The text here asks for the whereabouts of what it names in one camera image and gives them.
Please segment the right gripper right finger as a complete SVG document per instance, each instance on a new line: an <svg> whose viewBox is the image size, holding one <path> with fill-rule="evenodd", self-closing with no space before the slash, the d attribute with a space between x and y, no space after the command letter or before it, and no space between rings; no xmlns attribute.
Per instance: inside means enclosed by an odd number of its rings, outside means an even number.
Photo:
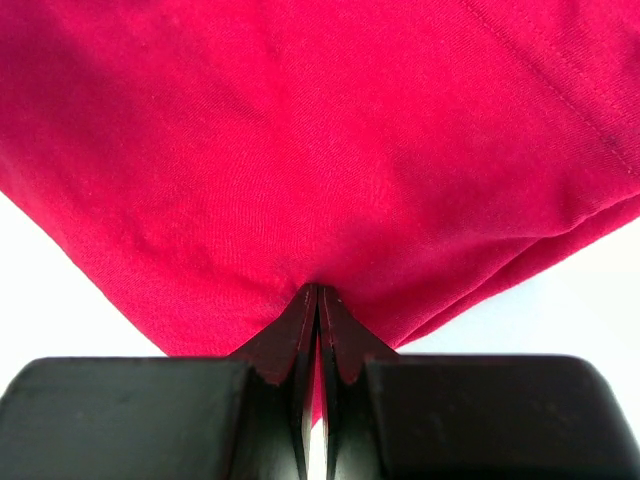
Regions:
<svg viewBox="0 0 640 480"><path fill-rule="evenodd" d="M635 479L604 377L564 355L402 355L317 297L330 479Z"/></svg>

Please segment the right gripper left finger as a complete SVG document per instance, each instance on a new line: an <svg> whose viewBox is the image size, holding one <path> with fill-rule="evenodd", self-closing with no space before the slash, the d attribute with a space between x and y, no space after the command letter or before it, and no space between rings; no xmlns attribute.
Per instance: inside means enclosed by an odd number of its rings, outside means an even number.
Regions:
<svg viewBox="0 0 640 480"><path fill-rule="evenodd" d="M318 289L225 357L42 358L1 399L5 479L303 479Z"/></svg>

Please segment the red t-shirt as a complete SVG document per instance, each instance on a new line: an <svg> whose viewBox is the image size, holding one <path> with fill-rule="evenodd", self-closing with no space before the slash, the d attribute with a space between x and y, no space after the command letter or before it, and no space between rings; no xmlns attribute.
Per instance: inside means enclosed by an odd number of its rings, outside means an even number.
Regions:
<svg viewBox="0 0 640 480"><path fill-rule="evenodd" d="M5 1L1 189L170 355L392 346L639 214L635 1Z"/></svg>

